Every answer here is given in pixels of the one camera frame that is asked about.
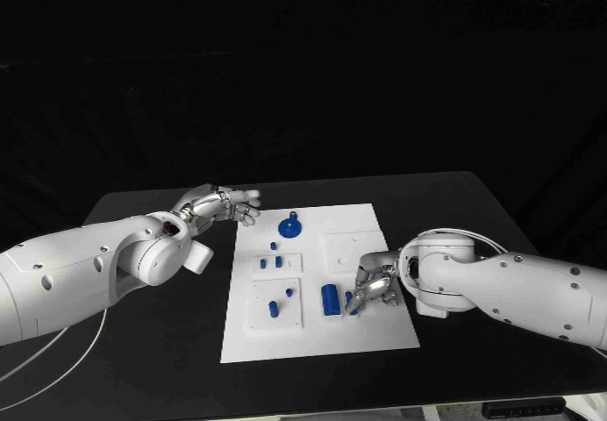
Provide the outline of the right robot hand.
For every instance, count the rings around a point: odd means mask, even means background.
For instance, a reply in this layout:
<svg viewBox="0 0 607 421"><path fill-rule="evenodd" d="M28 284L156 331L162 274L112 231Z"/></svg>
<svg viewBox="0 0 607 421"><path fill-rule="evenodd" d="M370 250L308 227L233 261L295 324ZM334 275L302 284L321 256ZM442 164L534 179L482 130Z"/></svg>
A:
<svg viewBox="0 0 607 421"><path fill-rule="evenodd" d="M345 313L361 311L368 301L381 301L387 306L398 306L397 271L398 251L372 252L361 257L357 276L355 292L345 305Z"/></svg>

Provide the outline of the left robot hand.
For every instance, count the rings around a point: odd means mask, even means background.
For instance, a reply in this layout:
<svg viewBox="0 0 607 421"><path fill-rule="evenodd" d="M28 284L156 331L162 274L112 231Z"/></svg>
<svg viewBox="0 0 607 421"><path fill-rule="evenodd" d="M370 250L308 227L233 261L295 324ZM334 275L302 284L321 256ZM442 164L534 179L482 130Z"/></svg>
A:
<svg viewBox="0 0 607 421"><path fill-rule="evenodd" d="M256 225L261 216L261 192L240 190L214 184L202 184L189 190L172 207L189 227L191 236L198 237L217 222L234 221L246 227Z"/></svg>

